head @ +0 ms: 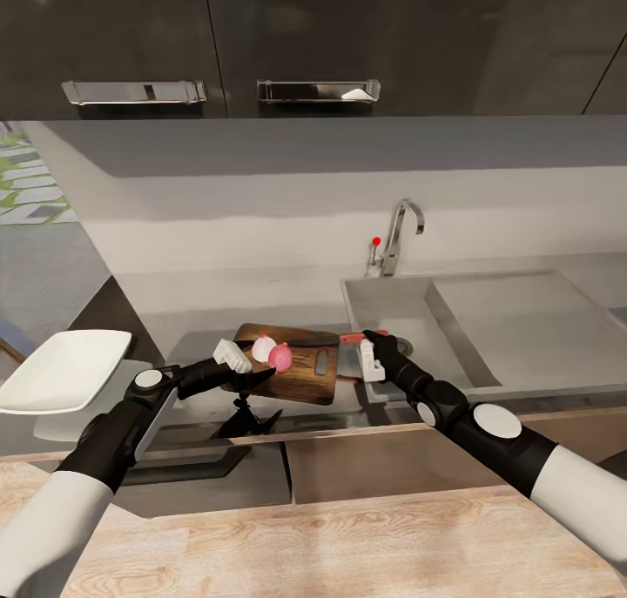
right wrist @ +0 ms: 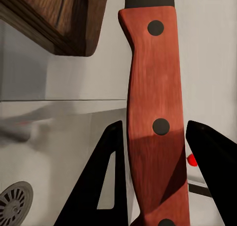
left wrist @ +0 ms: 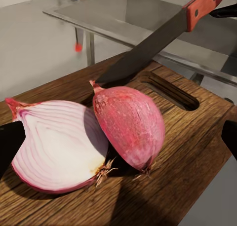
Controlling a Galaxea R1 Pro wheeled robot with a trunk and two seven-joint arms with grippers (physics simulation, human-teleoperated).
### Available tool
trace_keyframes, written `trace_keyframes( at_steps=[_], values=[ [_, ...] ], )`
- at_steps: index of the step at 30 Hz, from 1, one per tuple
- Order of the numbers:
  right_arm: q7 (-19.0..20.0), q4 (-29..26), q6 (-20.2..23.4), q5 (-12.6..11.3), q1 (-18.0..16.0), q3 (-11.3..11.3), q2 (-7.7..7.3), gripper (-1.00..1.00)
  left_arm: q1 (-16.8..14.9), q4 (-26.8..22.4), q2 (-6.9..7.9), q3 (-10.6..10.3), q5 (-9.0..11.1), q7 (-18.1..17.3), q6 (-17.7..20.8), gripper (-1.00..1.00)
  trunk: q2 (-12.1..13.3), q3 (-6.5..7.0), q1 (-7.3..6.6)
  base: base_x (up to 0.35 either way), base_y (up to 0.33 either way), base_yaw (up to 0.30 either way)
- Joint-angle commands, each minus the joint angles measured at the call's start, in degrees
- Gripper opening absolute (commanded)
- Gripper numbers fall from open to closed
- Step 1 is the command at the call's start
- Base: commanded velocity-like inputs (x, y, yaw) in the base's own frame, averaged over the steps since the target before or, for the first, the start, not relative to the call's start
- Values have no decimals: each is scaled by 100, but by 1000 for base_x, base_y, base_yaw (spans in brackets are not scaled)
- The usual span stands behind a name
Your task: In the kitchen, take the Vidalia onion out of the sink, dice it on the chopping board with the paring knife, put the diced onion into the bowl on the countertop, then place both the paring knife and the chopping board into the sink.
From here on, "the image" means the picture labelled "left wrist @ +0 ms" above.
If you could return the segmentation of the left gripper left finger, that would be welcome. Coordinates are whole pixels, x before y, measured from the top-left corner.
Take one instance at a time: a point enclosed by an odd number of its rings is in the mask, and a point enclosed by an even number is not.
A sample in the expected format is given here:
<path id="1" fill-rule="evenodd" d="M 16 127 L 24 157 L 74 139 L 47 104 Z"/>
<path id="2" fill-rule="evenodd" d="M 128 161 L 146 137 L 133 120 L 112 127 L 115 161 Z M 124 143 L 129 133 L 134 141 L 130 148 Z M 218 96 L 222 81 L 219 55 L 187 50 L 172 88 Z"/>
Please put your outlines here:
<path id="1" fill-rule="evenodd" d="M 26 139 L 21 120 L 0 126 L 0 179 Z"/>

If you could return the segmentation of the parer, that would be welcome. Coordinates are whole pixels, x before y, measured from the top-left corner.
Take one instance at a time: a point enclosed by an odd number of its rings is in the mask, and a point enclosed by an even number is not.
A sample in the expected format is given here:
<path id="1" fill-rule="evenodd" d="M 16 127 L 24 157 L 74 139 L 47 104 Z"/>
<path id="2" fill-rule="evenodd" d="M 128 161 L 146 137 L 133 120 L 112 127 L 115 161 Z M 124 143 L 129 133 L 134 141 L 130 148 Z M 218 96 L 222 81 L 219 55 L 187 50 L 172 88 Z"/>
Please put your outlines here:
<path id="1" fill-rule="evenodd" d="M 198 20 L 214 11 L 222 0 L 191 0 L 168 22 L 104 72 L 94 84 L 132 75 L 183 32 L 192 32 Z"/>

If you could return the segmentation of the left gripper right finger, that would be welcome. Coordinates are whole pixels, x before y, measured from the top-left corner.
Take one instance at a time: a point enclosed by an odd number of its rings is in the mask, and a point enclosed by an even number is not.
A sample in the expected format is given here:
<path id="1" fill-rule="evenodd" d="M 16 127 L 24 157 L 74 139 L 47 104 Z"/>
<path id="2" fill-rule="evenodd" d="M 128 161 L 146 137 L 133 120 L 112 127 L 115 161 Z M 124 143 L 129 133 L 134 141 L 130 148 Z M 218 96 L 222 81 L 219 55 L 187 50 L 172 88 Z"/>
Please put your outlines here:
<path id="1" fill-rule="evenodd" d="M 226 120 L 221 137 L 237 160 L 237 122 Z"/>

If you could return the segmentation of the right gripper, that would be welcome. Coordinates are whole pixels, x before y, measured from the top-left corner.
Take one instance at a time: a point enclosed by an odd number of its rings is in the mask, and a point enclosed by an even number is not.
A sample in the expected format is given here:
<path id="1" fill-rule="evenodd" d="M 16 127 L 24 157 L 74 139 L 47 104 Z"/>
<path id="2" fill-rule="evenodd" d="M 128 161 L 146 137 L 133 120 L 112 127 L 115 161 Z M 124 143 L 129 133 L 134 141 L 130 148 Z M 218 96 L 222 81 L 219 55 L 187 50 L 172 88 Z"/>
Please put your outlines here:
<path id="1" fill-rule="evenodd" d="M 217 8 L 209 14 L 215 18 L 237 17 L 237 4 Z"/>

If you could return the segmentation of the cutting board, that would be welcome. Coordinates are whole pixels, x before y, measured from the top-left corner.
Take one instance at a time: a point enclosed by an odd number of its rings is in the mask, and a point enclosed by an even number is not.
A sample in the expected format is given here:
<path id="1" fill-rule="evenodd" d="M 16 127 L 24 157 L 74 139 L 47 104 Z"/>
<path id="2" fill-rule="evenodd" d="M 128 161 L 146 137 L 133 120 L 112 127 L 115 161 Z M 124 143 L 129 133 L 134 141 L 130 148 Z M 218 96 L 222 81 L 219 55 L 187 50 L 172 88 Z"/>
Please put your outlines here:
<path id="1" fill-rule="evenodd" d="M 24 104 L 70 101 L 94 111 L 94 91 L 88 82 L 127 53 L 10 99 Z M 179 108 L 142 82 L 192 111 Z M 233 155 L 221 134 L 226 120 L 237 122 L 237 106 L 161 63 L 151 59 L 132 75 L 98 85 L 130 87 L 153 99 L 164 125 L 163 145 L 151 163 L 157 169 L 133 179 L 139 170 L 109 142 L 105 163 L 113 162 L 98 186 L 95 179 L 75 191 L 50 194 L 25 184 L 10 164 L 0 179 L 0 226 L 178 226 Z M 6 100 L 0 101 L 0 126 L 12 119 Z"/>

